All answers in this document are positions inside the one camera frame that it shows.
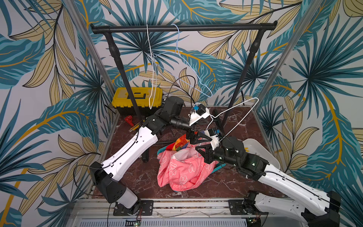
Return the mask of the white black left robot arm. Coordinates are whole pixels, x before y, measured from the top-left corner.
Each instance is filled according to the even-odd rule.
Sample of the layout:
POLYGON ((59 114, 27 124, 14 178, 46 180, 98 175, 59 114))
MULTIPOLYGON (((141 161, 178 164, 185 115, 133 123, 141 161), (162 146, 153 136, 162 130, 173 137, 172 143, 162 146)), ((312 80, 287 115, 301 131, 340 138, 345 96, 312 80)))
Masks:
POLYGON ((180 116, 183 99, 177 96, 166 98, 164 105, 140 123, 138 132, 114 155, 89 167, 91 179, 108 203, 117 202, 127 209, 137 208, 139 198, 128 187, 120 183, 129 167, 152 145, 167 126, 185 130, 187 139, 195 141, 200 135, 194 125, 210 117, 210 110, 203 104, 195 104, 188 118, 180 116))

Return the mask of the pink hooded jacket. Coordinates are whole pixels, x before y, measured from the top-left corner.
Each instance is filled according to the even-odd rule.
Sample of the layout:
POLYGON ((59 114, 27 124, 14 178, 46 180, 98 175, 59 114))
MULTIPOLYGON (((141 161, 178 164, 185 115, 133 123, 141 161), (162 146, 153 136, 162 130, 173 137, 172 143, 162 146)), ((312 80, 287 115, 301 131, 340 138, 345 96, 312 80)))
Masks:
POLYGON ((159 187, 169 185, 173 191, 183 192, 198 188, 218 165, 217 161, 207 164, 194 147, 179 151, 162 148, 157 153, 159 187))

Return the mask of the light blue wire hanger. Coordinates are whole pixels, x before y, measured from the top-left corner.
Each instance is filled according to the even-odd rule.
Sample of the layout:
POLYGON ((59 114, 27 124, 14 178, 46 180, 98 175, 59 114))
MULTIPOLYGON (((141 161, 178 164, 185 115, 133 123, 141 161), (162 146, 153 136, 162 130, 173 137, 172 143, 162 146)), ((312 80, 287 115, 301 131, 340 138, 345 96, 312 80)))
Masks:
MULTIPOLYGON (((175 43, 175 50, 174 50, 174 53, 175 54, 177 54, 179 57, 181 57, 182 55, 181 55, 181 51, 180 51, 180 49, 179 49, 179 46, 178 46, 178 44, 179 44, 179 40, 180 40, 180 29, 179 29, 179 27, 176 25, 176 24, 172 24, 172 26, 174 26, 176 29, 177 29, 177 40, 176 40, 176 43, 175 43)), ((194 72, 194 74, 197 76, 197 79, 198 79, 198 85, 201 85, 201 86, 203 86, 203 87, 205 87, 208 91, 209 91, 209 94, 206 94, 205 92, 203 92, 202 90, 199 90, 198 89, 198 91, 201 93, 201 94, 203 94, 203 95, 205 95, 206 97, 212 97, 213 96, 213 93, 212 93, 212 90, 207 86, 207 85, 205 85, 205 84, 203 84, 202 82, 201 82, 201 78, 200 78, 200 76, 198 75, 198 73, 193 69, 193 67, 189 64, 189 62, 188 62, 188 60, 186 60, 186 59, 184 59, 184 58, 182 58, 182 60, 183 60, 183 62, 187 65, 187 66, 189 66, 189 68, 194 72)))

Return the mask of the rainbow striped jacket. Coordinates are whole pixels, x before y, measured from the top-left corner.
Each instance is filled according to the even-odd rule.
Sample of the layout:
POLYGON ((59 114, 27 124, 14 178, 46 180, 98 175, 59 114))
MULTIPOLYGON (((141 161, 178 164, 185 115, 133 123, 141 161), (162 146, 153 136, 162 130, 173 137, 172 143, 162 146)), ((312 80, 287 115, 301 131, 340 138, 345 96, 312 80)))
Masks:
POLYGON ((187 139, 186 134, 179 137, 174 143, 168 145, 165 150, 168 151, 180 151, 185 148, 190 148, 190 140, 187 139))

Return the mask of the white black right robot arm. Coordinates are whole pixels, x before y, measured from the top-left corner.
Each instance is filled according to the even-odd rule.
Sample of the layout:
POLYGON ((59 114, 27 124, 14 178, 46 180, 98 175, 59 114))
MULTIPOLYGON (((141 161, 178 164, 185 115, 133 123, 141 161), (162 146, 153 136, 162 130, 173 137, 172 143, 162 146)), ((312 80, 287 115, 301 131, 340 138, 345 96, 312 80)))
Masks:
POLYGON ((325 192, 307 186, 279 170, 266 159, 247 152, 244 143, 235 137, 221 140, 203 135, 191 140, 204 162, 218 161, 232 165, 247 179, 266 184, 286 198, 276 198, 249 191, 236 206, 243 214, 275 213, 295 219, 309 227, 338 227, 341 197, 337 192, 325 192))

